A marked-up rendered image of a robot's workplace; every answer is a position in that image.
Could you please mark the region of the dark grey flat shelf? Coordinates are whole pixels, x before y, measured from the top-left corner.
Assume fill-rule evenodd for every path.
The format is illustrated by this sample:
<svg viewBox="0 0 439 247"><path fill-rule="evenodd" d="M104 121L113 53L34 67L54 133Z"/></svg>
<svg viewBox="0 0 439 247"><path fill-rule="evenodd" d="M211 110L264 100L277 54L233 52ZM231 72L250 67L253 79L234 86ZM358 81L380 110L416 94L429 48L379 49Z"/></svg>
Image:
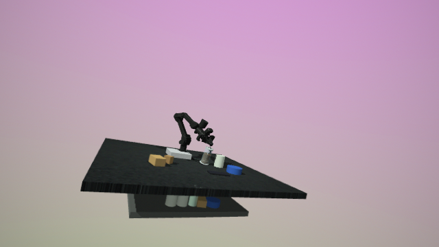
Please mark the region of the dark grey flat shelf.
<svg viewBox="0 0 439 247"><path fill-rule="evenodd" d="M128 193L129 218L248 217L249 211L231 197L221 200L219 208L167 206L167 195Z"/></svg>

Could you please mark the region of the blue short cylinder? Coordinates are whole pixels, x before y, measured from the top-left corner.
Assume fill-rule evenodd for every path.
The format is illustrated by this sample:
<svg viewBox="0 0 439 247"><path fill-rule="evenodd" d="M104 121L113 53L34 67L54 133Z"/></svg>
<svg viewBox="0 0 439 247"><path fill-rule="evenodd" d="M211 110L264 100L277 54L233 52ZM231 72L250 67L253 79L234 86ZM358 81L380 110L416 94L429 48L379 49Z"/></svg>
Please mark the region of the blue short cylinder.
<svg viewBox="0 0 439 247"><path fill-rule="evenodd" d="M227 165L226 172L228 172L229 174L241 175L242 168L234 165Z"/></svg>
<svg viewBox="0 0 439 247"><path fill-rule="evenodd" d="M221 200L219 198L208 196L206 197L207 200L207 206L211 208L219 208Z"/></svg>

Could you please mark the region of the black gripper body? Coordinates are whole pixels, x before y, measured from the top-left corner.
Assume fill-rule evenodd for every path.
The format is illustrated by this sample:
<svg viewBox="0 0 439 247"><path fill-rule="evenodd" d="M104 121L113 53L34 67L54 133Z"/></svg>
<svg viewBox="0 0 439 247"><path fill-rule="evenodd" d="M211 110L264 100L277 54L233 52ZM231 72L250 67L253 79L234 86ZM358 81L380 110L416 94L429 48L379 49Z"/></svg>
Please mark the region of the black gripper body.
<svg viewBox="0 0 439 247"><path fill-rule="evenodd" d="M209 137L208 137L208 134L205 134L205 135L204 135L203 130L201 130L201 131L198 133L198 136L197 136L196 140L197 140L197 141L200 141L200 139L203 140L204 136L207 136L207 139L208 139L208 140L209 140L210 137L212 137L212 141L213 141L214 138L215 138L215 136L213 136L213 135L210 135Z"/></svg>

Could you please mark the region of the small tan box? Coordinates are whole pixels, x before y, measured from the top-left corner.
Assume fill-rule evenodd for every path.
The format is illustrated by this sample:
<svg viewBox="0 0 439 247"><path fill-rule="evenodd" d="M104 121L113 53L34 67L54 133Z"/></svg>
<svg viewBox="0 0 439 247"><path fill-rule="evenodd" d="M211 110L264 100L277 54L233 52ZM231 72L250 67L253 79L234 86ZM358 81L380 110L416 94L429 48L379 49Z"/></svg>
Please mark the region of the small tan box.
<svg viewBox="0 0 439 247"><path fill-rule="evenodd" d="M165 162L166 164L172 164L173 163L173 159L174 159L173 156L165 155L164 158L166 159L166 162Z"/></svg>

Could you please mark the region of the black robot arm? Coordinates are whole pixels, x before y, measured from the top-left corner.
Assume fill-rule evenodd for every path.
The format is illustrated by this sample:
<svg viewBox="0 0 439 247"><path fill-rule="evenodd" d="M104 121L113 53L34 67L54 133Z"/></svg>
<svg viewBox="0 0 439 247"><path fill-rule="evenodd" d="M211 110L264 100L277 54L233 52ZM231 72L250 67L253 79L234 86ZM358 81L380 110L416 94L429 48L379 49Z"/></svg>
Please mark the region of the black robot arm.
<svg viewBox="0 0 439 247"><path fill-rule="evenodd" d="M181 152L187 152L187 146L190 144L191 142L191 136L190 134L187 134L186 130L185 130L185 126L183 124L183 119L186 119L190 125L190 127L194 130L194 134L198 134L201 130L203 130L204 128L206 128L206 126L208 125L208 122L205 121L204 119L201 120L200 123L195 122L194 120L192 120L192 118L190 118L190 116L188 116L187 113L175 113L174 114L174 119L178 122L178 126L180 128L180 132L181 132L181 140L179 141L180 145L180 149L179 151ZM213 132L213 129L211 128L207 128L205 131L203 131L204 135L208 134L210 136L210 134Z"/></svg>

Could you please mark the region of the tan cardboard box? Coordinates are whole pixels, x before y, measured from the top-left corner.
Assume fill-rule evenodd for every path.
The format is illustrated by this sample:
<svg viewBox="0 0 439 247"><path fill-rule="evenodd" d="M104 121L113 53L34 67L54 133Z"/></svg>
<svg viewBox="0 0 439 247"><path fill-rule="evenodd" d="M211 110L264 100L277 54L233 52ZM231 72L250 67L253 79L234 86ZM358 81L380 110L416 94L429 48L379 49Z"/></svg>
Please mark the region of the tan cardboard box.
<svg viewBox="0 0 439 247"><path fill-rule="evenodd" d="M166 159L160 155L150 155L149 162L155 167L164 167Z"/></svg>
<svg viewBox="0 0 439 247"><path fill-rule="evenodd" d="M206 196L198 196L198 201L196 206L206 208L207 200Z"/></svg>

